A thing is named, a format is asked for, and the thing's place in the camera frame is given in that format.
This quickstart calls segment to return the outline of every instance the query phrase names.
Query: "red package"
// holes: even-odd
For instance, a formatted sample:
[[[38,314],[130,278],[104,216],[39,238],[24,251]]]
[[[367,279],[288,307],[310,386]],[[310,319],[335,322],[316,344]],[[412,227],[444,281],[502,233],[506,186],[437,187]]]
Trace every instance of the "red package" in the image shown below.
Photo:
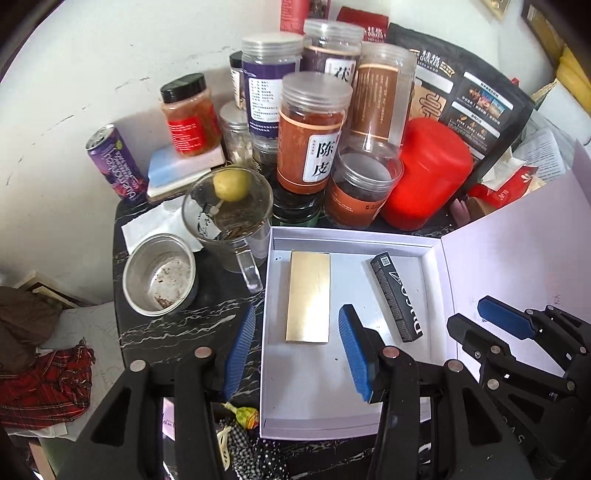
[[[484,200],[499,209],[523,197],[537,171],[538,167],[523,166],[497,192],[477,183],[468,191],[468,196]]]
[[[371,14],[363,10],[343,7],[340,9],[339,22],[352,23],[365,29],[365,41],[384,43],[388,32],[389,19],[385,15]]]

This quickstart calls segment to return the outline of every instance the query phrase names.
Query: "white napkin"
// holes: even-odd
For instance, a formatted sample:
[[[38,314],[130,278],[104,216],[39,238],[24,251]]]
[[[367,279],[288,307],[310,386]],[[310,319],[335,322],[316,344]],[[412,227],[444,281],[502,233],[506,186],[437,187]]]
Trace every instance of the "white napkin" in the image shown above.
[[[180,196],[162,202],[156,208],[141,214],[121,228],[130,255],[143,240],[157,233],[176,235],[184,240],[193,252],[199,252],[203,248],[203,245],[187,230],[183,223],[181,217],[183,199],[184,196]]]

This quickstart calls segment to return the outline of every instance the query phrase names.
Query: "purple label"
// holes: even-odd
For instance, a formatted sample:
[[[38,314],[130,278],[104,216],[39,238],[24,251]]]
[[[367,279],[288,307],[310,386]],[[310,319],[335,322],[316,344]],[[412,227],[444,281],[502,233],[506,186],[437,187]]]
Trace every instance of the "purple label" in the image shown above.
[[[144,199],[148,180],[139,172],[117,129],[88,155],[119,197],[132,202]]]
[[[299,70],[299,61],[281,65],[259,65],[242,62],[244,95],[248,126],[253,135],[267,138],[279,136],[281,79]]]

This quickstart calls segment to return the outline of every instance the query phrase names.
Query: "dark jar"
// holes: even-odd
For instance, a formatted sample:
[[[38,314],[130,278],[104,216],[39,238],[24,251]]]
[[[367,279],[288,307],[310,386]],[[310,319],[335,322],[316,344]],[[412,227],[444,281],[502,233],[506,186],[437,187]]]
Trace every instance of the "dark jar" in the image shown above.
[[[273,217],[271,224],[275,226],[316,226],[324,192],[299,195],[291,193],[277,182],[273,175],[269,179],[273,189]]]

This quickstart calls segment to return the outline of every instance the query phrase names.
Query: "brown cloth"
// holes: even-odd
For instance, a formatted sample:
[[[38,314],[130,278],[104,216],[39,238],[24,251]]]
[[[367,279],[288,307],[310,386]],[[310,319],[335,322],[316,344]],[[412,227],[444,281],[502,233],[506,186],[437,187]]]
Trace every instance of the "brown cloth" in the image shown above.
[[[19,374],[53,332],[60,311],[25,290],[0,287],[0,369]]]

